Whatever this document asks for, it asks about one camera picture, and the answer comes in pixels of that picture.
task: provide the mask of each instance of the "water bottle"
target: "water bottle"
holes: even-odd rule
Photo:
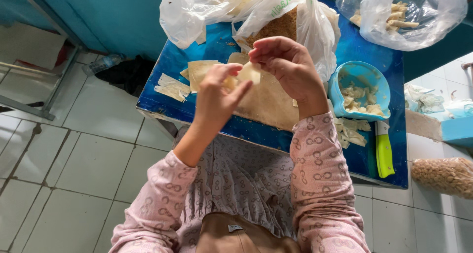
[[[91,64],[86,64],[82,66],[82,70],[88,76],[94,76],[100,71],[106,70],[112,66],[119,64],[123,60],[124,56],[112,54],[105,56],[100,60],[92,62]]]

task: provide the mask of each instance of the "black cloth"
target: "black cloth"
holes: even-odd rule
[[[98,72],[95,76],[128,94],[139,97],[153,71],[154,64],[137,55],[134,60],[120,62],[118,65]]]

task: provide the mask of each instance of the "light blue plastic bowl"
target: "light blue plastic bowl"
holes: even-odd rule
[[[347,75],[340,80],[343,88],[348,87],[351,81],[353,81],[356,87],[365,88],[378,86],[378,92],[375,94],[376,103],[381,105],[381,111],[386,116],[382,117],[361,112],[347,112],[343,107],[344,99],[338,86],[338,77],[342,74]],[[386,120],[391,116],[391,112],[388,108],[391,100],[391,92],[389,91],[389,85],[386,78],[373,65],[366,62],[351,61],[340,65],[328,81],[328,97],[334,105],[334,113],[336,117],[346,117],[374,122]],[[360,101],[363,106],[366,101],[366,96],[358,99],[358,101]]]

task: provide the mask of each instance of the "white tile floor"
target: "white tile floor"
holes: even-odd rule
[[[78,60],[95,58],[83,54]],[[124,221],[123,211],[146,181],[146,169],[170,150],[171,141],[134,109],[136,98],[88,78],[81,65],[66,79],[53,107],[55,121],[21,112],[0,115],[0,252],[107,252],[114,226]],[[430,76],[449,78],[443,68]],[[442,82],[431,83],[446,85],[442,91],[449,95],[449,81]],[[24,95],[35,100],[43,93]],[[407,138],[409,161],[470,158],[446,144]],[[473,200],[410,185],[355,186],[370,250],[472,252]]]

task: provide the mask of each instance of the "pink patterned sleeve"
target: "pink patterned sleeve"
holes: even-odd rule
[[[110,253],[172,252],[184,199],[197,171],[182,163],[174,151],[151,166],[148,182],[125,210],[125,223],[114,229]]]
[[[369,253],[332,114],[303,119],[293,132],[291,201],[302,251]]]

